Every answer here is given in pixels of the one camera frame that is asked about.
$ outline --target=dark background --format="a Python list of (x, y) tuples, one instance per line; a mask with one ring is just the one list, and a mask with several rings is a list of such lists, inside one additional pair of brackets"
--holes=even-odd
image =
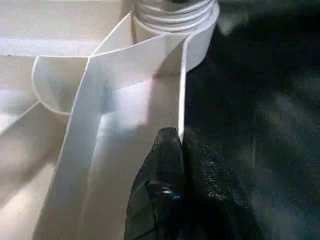
[(187, 74), (185, 127), (230, 160), (267, 239), (320, 239), (320, 16), (268, 12)]

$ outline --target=black fabric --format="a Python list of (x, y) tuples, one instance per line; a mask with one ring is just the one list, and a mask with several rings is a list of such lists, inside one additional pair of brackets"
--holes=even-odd
[(267, 239), (320, 239), (319, 22), (313, 8), (216, 29), (186, 78), (187, 131), (232, 163)]

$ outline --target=glossy black material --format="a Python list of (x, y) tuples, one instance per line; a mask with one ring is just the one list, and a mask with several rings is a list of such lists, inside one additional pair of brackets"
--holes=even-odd
[(124, 239), (177, 239), (184, 187), (181, 142), (175, 128), (163, 128), (132, 185)]

